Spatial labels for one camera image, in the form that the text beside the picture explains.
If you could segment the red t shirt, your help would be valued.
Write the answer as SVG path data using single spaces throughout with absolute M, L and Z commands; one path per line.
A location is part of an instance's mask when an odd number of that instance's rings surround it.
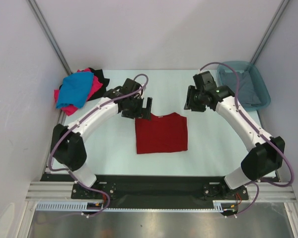
M 174 153 L 188 150 L 187 118 L 178 113 L 136 119 L 137 154 Z

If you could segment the blue t shirt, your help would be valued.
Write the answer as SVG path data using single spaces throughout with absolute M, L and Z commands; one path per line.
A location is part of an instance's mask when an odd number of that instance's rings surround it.
M 59 90 L 56 108 L 60 109 L 70 105 L 82 108 L 90 93 L 93 77 L 93 73 L 84 71 L 65 77 Z

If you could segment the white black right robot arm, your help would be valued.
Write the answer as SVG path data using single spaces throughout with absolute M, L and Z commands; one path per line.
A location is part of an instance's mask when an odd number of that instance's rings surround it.
M 209 71 L 194 75 L 193 80 L 184 109 L 204 112 L 210 108 L 217 112 L 237 133 L 248 152 L 240 167 L 224 176 L 219 186 L 220 195 L 231 199 L 238 188 L 282 166 L 285 142 L 262 129 L 242 107 L 235 93 L 226 85 L 217 86 Z

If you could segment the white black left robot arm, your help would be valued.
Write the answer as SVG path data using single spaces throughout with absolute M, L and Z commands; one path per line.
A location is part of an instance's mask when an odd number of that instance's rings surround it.
M 129 119 L 151 118 L 152 98 L 144 99 L 147 84 L 140 84 L 135 79 L 126 79 L 122 86 L 117 86 L 104 93 L 99 102 L 79 119 L 68 125 L 57 124 L 53 129 L 48 167 L 52 159 L 64 166 L 64 171 L 81 184 L 83 193 L 95 198 L 100 192 L 97 177 L 87 165 L 85 142 L 104 122 L 120 114 Z

